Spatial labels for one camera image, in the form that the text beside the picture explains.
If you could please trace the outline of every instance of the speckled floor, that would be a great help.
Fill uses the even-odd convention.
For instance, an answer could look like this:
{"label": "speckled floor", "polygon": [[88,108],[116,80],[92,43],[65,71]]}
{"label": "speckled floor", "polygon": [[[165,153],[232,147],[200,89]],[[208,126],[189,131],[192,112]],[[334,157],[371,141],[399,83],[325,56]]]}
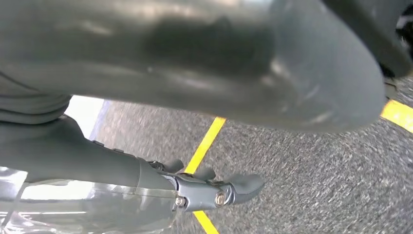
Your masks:
{"label": "speckled floor", "polygon": [[[398,101],[413,107],[413,80]],[[213,117],[112,102],[96,139],[145,159],[188,163]],[[258,199],[207,212],[222,234],[413,233],[413,134],[380,119],[343,134],[301,134],[227,121],[201,166],[258,173]],[[204,233],[192,214],[172,233]]]}

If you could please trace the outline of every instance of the gray floor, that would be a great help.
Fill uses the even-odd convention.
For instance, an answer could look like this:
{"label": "gray floor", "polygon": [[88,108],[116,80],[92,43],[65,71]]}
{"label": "gray floor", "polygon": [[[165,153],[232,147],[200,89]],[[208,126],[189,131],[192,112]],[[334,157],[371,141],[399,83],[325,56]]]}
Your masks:
{"label": "gray floor", "polygon": [[[398,100],[413,107],[413,81]],[[213,117],[112,102],[97,140],[146,159],[189,162]],[[343,134],[301,134],[227,121],[201,166],[259,173],[248,204],[207,212],[222,234],[413,233],[413,134],[379,120]],[[172,233],[204,233],[185,214]]]}

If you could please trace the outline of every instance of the metal bolt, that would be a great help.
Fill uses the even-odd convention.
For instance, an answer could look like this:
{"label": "metal bolt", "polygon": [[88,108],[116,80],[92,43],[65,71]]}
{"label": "metal bolt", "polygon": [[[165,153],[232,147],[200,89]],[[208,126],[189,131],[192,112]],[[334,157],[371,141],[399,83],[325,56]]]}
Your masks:
{"label": "metal bolt", "polygon": [[175,205],[179,206],[179,207],[183,207],[185,206],[185,203],[187,202],[187,200],[184,197],[177,197],[176,201],[175,201]]}
{"label": "metal bolt", "polygon": [[221,207],[225,204],[225,194],[224,192],[218,192],[215,196],[215,206]]}

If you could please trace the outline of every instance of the yellow line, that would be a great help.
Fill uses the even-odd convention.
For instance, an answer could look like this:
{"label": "yellow line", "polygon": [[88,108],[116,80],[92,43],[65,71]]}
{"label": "yellow line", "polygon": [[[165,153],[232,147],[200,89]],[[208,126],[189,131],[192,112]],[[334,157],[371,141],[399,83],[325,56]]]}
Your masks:
{"label": "yellow line", "polygon": [[201,141],[201,144],[198,146],[198,149],[195,151],[191,161],[189,162],[185,173],[193,174],[207,153],[208,149],[214,142],[215,137],[218,135],[220,129],[225,123],[224,118],[216,117],[208,132],[205,134],[204,139]]}
{"label": "yellow line", "polygon": [[195,211],[193,212],[193,214],[207,234],[219,234],[218,230],[212,224],[211,220],[208,218],[205,212]]}
{"label": "yellow line", "polygon": [[[213,123],[211,124],[211,127],[205,134],[204,139],[201,141],[201,144],[199,144],[198,149],[195,151],[191,161],[185,169],[185,173],[195,173],[196,169],[198,168],[199,164],[201,164],[202,159],[204,158],[208,149],[211,147],[215,137],[218,135],[224,123],[224,118],[216,117],[214,119]],[[193,214],[195,215],[196,219],[201,224],[202,228],[205,230],[207,234],[219,234],[218,230],[214,227],[214,225],[212,224],[208,216],[205,214],[205,212],[196,211]]]}
{"label": "yellow line", "polygon": [[413,133],[413,109],[395,100],[390,100],[383,109],[381,117]]}

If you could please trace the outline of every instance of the clear plastic cover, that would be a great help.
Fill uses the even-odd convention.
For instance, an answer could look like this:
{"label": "clear plastic cover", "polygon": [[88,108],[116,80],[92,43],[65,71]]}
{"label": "clear plastic cover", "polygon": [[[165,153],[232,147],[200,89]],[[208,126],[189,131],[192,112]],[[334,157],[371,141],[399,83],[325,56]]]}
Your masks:
{"label": "clear plastic cover", "polygon": [[24,184],[23,190],[27,174],[13,171],[20,180],[0,172],[0,188],[9,188],[0,191],[2,234],[161,233],[178,212],[176,191],[76,180]]}

